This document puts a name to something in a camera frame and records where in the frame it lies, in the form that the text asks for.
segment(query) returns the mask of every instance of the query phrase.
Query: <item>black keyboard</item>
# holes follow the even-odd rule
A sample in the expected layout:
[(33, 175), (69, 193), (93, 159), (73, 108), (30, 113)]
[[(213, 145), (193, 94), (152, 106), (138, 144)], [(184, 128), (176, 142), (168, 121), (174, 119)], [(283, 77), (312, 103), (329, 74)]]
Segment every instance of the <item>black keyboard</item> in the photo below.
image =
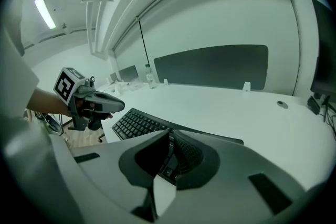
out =
[(168, 130), (170, 133), (169, 139), (169, 153), (160, 168), (159, 176), (167, 180), (173, 185), (176, 185), (176, 179), (180, 175), (177, 159), (174, 152), (174, 130), (185, 130), (194, 133), (201, 133), (205, 135), (214, 136), (219, 139), (234, 142), (243, 145), (243, 140), (224, 137), (209, 133), (200, 132), (191, 128), (187, 128), (163, 119), (159, 119), (152, 115), (146, 114), (137, 109), (130, 109), (113, 127), (112, 129), (117, 136), (122, 139), (129, 139), (140, 135), (148, 134), (159, 130)]

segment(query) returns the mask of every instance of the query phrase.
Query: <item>desk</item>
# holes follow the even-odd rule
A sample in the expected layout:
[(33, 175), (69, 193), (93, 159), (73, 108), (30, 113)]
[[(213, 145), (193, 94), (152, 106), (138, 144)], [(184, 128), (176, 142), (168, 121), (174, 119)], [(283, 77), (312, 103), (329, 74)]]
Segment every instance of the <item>desk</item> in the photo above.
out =
[[(98, 90), (113, 95), (108, 86)], [(120, 140), (112, 126), (136, 108), (185, 127), (242, 139), (305, 190), (326, 180), (335, 163), (336, 142), (330, 127), (297, 97), (182, 85), (149, 89), (146, 84), (116, 97), (125, 102), (125, 109), (102, 121), (109, 143)], [(288, 109), (277, 101), (285, 102)]]

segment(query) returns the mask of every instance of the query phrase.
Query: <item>hand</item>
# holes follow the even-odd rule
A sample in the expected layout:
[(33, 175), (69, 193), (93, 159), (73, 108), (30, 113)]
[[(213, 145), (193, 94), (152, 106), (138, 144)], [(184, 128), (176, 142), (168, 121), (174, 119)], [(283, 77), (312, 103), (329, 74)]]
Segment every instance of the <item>hand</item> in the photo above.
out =
[[(95, 103), (89, 103), (89, 107), (94, 109)], [(86, 104), (84, 104), (83, 99), (78, 99), (78, 100), (76, 100), (76, 108), (79, 112), (81, 112), (82, 109), (88, 108), (88, 107), (87, 107)], [(109, 113), (109, 115), (106, 117), (106, 119), (111, 119), (111, 118), (113, 118), (113, 116), (112, 116), (111, 113)]]

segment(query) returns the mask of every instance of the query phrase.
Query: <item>ceiling light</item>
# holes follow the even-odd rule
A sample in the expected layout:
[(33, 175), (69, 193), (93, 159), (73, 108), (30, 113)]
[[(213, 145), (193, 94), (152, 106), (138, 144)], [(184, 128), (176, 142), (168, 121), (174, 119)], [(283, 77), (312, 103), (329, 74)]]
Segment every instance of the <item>ceiling light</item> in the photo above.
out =
[(44, 2), (44, 0), (35, 0), (35, 5), (38, 9), (38, 11), (40, 12), (43, 20), (46, 22), (46, 24), (48, 25), (48, 27), (50, 29), (53, 29), (56, 27), (54, 21), (52, 20), (49, 11), (47, 9), (46, 3)]

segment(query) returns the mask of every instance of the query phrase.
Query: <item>plastic bottle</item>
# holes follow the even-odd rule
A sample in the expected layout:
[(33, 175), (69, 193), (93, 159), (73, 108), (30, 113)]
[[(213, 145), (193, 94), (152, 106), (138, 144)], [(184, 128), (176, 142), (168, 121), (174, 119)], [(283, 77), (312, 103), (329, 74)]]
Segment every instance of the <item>plastic bottle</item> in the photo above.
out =
[(152, 72), (152, 68), (150, 67), (149, 64), (146, 65), (146, 77), (147, 77), (149, 88), (153, 89), (155, 86), (155, 81), (154, 81), (154, 75)]

